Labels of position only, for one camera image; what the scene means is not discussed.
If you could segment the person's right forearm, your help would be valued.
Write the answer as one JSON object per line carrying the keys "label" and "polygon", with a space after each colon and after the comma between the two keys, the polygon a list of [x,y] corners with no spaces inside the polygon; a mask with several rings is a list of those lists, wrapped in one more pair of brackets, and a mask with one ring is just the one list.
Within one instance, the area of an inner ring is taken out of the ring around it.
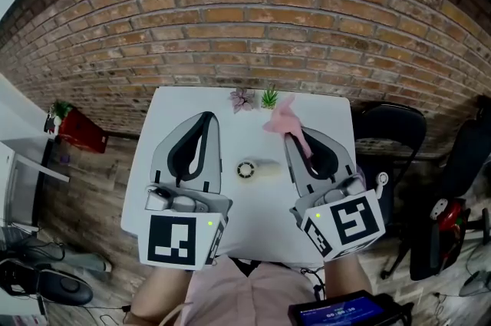
{"label": "person's right forearm", "polygon": [[324,270],[326,298],[348,295],[357,291],[372,293],[370,280],[356,254],[326,262]]}

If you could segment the black wrist-worn phone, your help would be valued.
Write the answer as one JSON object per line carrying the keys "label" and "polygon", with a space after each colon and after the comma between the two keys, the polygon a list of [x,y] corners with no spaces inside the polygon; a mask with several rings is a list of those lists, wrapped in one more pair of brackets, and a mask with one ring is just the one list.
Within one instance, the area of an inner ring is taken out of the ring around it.
{"label": "black wrist-worn phone", "polygon": [[361,290],[323,301],[291,305],[292,326],[411,326],[414,303]]}

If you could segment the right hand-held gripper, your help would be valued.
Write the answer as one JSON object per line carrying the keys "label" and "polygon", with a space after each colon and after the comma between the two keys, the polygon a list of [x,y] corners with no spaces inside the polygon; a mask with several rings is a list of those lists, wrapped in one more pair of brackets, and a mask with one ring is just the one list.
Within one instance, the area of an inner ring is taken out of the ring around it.
{"label": "right hand-held gripper", "polygon": [[366,189],[348,151],[320,131],[303,127],[311,156],[300,140],[285,135],[285,154],[299,194],[289,212],[324,262],[373,244],[385,232],[379,189]]}

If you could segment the red box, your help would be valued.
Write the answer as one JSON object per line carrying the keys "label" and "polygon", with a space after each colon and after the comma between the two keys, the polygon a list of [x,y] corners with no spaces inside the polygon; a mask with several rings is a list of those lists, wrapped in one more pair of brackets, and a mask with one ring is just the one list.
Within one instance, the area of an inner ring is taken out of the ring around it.
{"label": "red box", "polygon": [[72,108],[61,121],[58,136],[80,150],[104,153],[108,135],[77,108]]}

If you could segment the pink wiping cloth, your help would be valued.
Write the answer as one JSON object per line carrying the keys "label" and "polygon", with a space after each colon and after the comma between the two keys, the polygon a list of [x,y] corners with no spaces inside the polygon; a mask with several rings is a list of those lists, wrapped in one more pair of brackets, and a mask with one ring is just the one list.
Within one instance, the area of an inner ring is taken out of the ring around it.
{"label": "pink wiping cloth", "polygon": [[290,133],[295,136],[300,143],[304,155],[310,158],[313,155],[303,132],[302,123],[291,109],[291,104],[295,100],[295,95],[289,94],[284,100],[277,103],[273,109],[270,120],[262,128],[269,133],[278,133],[282,136]]}

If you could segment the black padded chair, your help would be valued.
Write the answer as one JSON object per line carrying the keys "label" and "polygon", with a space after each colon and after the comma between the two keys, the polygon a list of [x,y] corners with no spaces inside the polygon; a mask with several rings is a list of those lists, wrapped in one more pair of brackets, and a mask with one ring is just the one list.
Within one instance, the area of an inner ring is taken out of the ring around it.
{"label": "black padded chair", "polygon": [[13,258],[0,261],[0,288],[14,297],[34,295],[68,306],[82,306],[93,298],[91,286],[75,275]]}

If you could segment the white side table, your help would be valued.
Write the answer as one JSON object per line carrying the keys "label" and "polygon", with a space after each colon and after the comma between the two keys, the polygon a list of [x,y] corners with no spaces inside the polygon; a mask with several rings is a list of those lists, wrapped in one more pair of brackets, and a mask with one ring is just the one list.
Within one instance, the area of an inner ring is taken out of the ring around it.
{"label": "white side table", "polygon": [[26,225],[15,222],[12,217],[12,203],[17,179],[17,165],[23,164],[62,182],[69,183],[70,177],[50,170],[40,163],[16,153],[11,147],[0,141],[0,226],[13,226],[22,231],[32,233],[38,232],[37,224]]}

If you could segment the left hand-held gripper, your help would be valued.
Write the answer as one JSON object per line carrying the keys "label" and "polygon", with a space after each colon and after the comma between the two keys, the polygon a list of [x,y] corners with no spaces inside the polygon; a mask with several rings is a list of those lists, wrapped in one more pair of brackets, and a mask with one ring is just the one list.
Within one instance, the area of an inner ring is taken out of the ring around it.
{"label": "left hand-held gripper", "polygon": [[[175,127],[153,153],[138,233],[140,262],[197,271],[213,264],[233,201],[220,195],[219,123],[205,111]],[[177,188],[184,184],[188,189]]]}

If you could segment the black folding chair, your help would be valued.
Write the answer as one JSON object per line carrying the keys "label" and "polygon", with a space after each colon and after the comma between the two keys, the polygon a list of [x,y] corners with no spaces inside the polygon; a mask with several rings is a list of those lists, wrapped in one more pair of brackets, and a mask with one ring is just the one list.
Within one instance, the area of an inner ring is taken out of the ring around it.
{"label": "black folding chair", "polygon": [[401,181],[425,139],[427,122],[424,115],[402,104],[370,102],[353,115],[353,130],[356,140],[388,140],[410,149],[411,155],[402,165],[380,153],[356,154],[368,189],[377,187],[376,178],[379,173],[388,175],[379,202],[392,203],[394,187]]}

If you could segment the red and white toy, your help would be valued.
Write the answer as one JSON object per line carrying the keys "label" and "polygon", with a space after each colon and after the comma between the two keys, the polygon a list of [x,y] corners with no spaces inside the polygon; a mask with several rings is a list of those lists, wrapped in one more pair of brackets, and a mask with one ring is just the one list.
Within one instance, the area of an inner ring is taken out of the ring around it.
{"label": "red and white toy", "polygon": [[440,232],[460,234],[464,206],[462,199],[439,199],[430,212],[430,218],[437,222]]}

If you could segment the person's left forearm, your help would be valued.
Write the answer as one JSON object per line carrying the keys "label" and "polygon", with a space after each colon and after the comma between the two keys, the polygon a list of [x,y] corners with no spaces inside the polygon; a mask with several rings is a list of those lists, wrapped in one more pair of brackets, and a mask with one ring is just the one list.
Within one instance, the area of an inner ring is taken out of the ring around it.
{"label": "person's left forearm", "polygon": [[193,273],[155,267],[134,295],[124,324],[168,326],[176,320],[173,311],[186,300]]}

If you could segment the small bushy green plant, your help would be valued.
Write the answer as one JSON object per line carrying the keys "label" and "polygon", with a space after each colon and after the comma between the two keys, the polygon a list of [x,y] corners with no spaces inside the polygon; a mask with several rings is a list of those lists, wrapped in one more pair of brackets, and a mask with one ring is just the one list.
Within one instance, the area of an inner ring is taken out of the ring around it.
{"label": "small bushy green plant", "polygon": [[56,100],[50,107],[49,114],[52,117],[59,117],[64,119],[74,108],[74,106],[67,101]]}

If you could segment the purple-leaved potted plant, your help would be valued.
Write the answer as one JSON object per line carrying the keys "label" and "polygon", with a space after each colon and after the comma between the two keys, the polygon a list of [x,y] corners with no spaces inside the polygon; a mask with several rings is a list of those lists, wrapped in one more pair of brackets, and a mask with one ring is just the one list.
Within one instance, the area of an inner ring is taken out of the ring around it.
{"label": "purple-leaved potted plant", "polygon": [[229,94],[229,100],[232,103],[233,113],[239,111],[251,111],[255,106],[255,91],[246,88],[237,87]]}

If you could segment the black office chair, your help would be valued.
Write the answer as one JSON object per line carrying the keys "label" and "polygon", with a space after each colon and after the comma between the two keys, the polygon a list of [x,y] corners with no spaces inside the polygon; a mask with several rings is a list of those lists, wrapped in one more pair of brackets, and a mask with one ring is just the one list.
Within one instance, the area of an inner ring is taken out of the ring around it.
{"label": "black office chair", "polygon": [[[463,195],[473,184],[491,154],[491,124],[468,120],[460,128],[446,166],[438,180],[427,187],[410,215],[410,278],[420,281],[440,274],[457,260],[466,232],[485,227],[489,219],[470,221],[470,209]],[[439,199],[462,199],[465,202],[461,233],[440,232],[430,212]]]}

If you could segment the green spiky potted plant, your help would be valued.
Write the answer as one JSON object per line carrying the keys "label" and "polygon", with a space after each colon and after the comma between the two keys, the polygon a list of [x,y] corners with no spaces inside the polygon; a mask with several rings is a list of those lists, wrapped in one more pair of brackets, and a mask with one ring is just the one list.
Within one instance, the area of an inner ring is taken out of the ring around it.
{"label": "green spiky potted plant", "polygon": [[262,93],[261,108],[273,110],[278,101],[278,91],[274,84],[270,84]]}

